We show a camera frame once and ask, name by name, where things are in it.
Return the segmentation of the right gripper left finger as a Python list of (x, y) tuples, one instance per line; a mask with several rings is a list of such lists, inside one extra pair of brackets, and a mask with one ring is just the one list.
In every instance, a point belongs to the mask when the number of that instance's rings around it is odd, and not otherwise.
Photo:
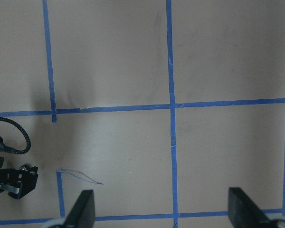
[(95, 199), (93, 190), (81, 191), (64, 221), (65, 228), (92, 228), (95, 223)]

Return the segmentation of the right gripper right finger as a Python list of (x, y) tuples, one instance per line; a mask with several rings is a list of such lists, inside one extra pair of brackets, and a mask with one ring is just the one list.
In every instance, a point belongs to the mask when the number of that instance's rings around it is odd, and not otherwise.
[(228, 189), (228, 218), (234, 228), (271, 227), (271, 220), (239, 187)]

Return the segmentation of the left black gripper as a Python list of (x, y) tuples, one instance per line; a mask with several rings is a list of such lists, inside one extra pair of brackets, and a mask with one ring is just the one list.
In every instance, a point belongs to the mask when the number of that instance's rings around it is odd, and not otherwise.
[(30, 171), (19, 169), (3, 169), (4, 157), (0, 157), (0, 193), (8, 191), (14, 199), (21, 199), (33, 191), (38, 180), (38, 167), (33, 166)]

